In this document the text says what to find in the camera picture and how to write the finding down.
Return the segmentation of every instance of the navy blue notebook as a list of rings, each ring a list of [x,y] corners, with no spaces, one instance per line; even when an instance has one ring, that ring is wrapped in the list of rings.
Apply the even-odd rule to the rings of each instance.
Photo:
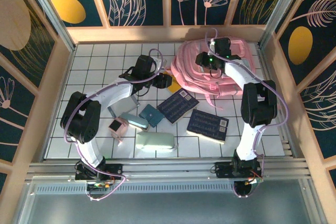
[[[229,119],[200,110],[193,110],[187,133],[224,144],[228,125]]]
[[[172,124],[199,104],[186,90],[180,89],[156,108]]]

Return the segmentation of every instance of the grid pattern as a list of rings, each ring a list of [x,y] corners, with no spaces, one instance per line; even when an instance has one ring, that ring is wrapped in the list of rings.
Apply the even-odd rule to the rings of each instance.
[[[134,66],[140,54],[148,55],[152,48],[159,49],[167,60],[167,66],[172,62],[181,43],[159,44],[95,44],[79,45],[72,63],[70,75],[66,84],[61,104],[57,113],[56,123],[52,131],[45,158],[79,158],[73,144],[64,142],[63,129],[59,126],[60,119],[71,94],[75,91],[83,93],[94,91],[114,81],[118,75]],[[249,44],[257,68],[257,74],[262,77],[263,72],[257,56],[256,45]],[[198,110],[216,114],[229,119],[226,142],[224,145],[213,143],[186,133],[191,116],[187,113],[177,123],[171,124],[163,119],[157,127],[150,128],[150,132],[168,132],[175,136],[178,148],[170,153],[144,152],[135,148],[137,130],[129,127],[123,144],[118,145],[108,130],[112,121],[111,114],[106,110],[101,114],[100,128],[97,133],[98,146],[105,158],[171,158],[171,157],[232,157],[243,133],[244,122],[240,113],[242,97],[229,95],[226,97],[212,97],[216,108],[210,106],[204,95],[191,93],[199,100]],[[167,89],[151,88],[143,97],[138,97],[140,106],[130,113],[139,115],[147,104],[156,108],[161,102],[171,96]],[[288,144],[280,137],[277,129],[267,129],[257,147],[259,154],[266,156],[284,156],[283,147]]]

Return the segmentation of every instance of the purple cable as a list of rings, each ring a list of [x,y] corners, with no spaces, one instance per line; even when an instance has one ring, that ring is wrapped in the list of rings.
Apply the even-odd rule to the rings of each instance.
[[[215,36],[215,38],[217,38],[218,30],[217,30],[216,28],[212,28],[212,29],[214,29],[214,30],[216,31],[216,36]],[[221,60],[223,60],[223,61],[227,61],[227,62],[229,62],[229,63],[235,64],[235,65],[237,65],[237,66],[243,68],[243,69],[244,69],[244,70],[245,70],[245,71],[246,71],[246,72],[247,72],[253,79],[257,80],[257,81],[260,82],[262,85],[264,85],[266,88],[268,88],[270,91],[272,91],[272,92],[279,98],[279,100],[282,102],[282,104],[283,104],[283,106],[284,106],[284,108],[285,108],[285,111],[286,111],[286,117],[285,117],[285,119],[284,119],[283,122],[281,122],[281,123],[276,123],[276,124],[269,124],[269,125],[265,125],[265,126],[261,127],[261,128],[258,130],[258,132],[257,132],[257,134],[256,134],[256,136],[255,136],[255,138],[254,138],[254,141],[253,141],[253,152],[254,152],[254,154],[255,154],[257,157],[262,157],[262,158],[263,158],[263,159],[262,159],[262,164],[261,164],[261,177],[262,177],[263,174],[264,174],[264,164],[265,164],[264,159],[265,159],[265,155],[264,155],[264,154],[259,155],[259,154],[257,153],[257,151],[256,151],[257,140],[258,140],[258,138],[259,138],[259,135],[260,135],[265,129],[267,129],[268,127],[272,127],[272,126],[277,126],[277,127],[279,127],[279,126],[284,125],[284,124],[288,121],[288,117],[289,117],[288,106],[287,106],[285,100],[281,97],[281,95],[280,95],[275,89],[273,89],[270,85],[268,85],[267,83],[265,83],[265,82],[263,82],[262,80],[260,80],[259,77],[258,77],[256,74],[254,74],[250,69],[248,69],[244,64],[237,63],[237,62],[235,62],[235,61],[233,61],[233,60],[228,60],[228,59],[226,59],[226,58],[223,58],[223,57],[219,56],[219,55],[216,54],[215,52],[213,52],[213,51],[210,49],[210,46],[208,45],[208,37],[207,37],[207,35],[208,35],[208,32],[206,32],[206,34],[205,34],[205,45],[207,46],[208,50],[209,50],[214,56],[216,56],[217,58],[219,58],[219,59],[221,59]]]
[[[143,82],[150,81],[150,80],[154,79],[157,75],[159,75],[159,73],[160,73],[160,71],[161,71],[161,69],[162,69],[162,67],[163,67],[163,56],[162,56],[162,53],[161,53],[159,50],[155,49],[155,48],[153,48],[153,49],[151,49],[151,50],[149,51],[149,56],[151,55],[151,52],[154,51],[154,50],[156,50],[156,51],[160,54],[160,56],[161,56],[161,65],[160,65],[158,71],[157,71],[153,76],[151,76],[151,77],[149,77],[149,78],[147,78],[147,79],[144,79],[144,80],[140,80],[140,81],[121,81],[121,82],[113,83],[113,84],[111,84],[111,85],[106,86],[106,87],[103,88],[102,90],[100,90],[100,91],[98,91],[98,92],[92,94],[91,96],[85,98],[85,99],[84,99],[82,102],[80,102],[80,103],[77,105],[77,107],[74,109],[74,111],[72,112],[72,114],[71,114],[70,117],[69,117],[69,120],[68,120],[67,124],[65,125],[65,128],[64,128],[64,135],[63,135],[65,142],[67,142],[67,143],[73,143],[73,141],[69,141],[69,140],[68,140],[68,136],[67,136],[67,132],[68,132],[68,129],[69,129],[69,125],[70,125],[72,119],[74,118],[74,116],[76,115],[77,111],[80,109],[80,107],[82,107],[82,106],[83,106],[87,101],[89,101],[91,98],[94,98],[94,97],[98,96],[100,93],[102,93],[102,92],[104,92],[104,91],[106,91],[106,90],[108,90],[108,89],[111,89],[111,88],[113,88],[114,86],[121,85],[121,84],[129,84],[129,83],[143,83]],[[111,194],[113,194],[113,193],[114,193],[114,192],[115,192],[115,191],[116,191],[116,190],[117,190],[117,189],[118,189],[118,188],[125,182],[126,177],[125,177],[124,175],[104,172],[104,171],[102,171],[102,170],[99,170],[99,169],[93,167],[91,164],[89,164],[89,162],[88,162],[88,161],[85,159],[85,157],[83,156],[83,153],[80,151],[79,146],[78,146],[78,142],[77,142],[77,141],[75,142],[75,145],[76,145],[77,152],[78,152],[79,156],[80,156],[82,159],[85,160],[85,162],[87,163],[87,165],[88,165],[91,169],[95,170],[97,173],[102,173],[102,174],[105,174],[105,175],[108,175],[108,176],[112,176],[112,177],[120,177],[120,178],[122,178],[122,181],[121,181],[121,182],[120,182],[120,183],[119,183],[119,184],[118,184],[112,191],[110,191],[108,194],[106,194],[106,195],[104,195],[104,196],[102,196],[102,197],[99,197],[99,198],[92,198],[92,197],[90,197],[91,200],[100,201],[100,200],[102,200],[102,199],[105,199],[105,198],[109,197]]]

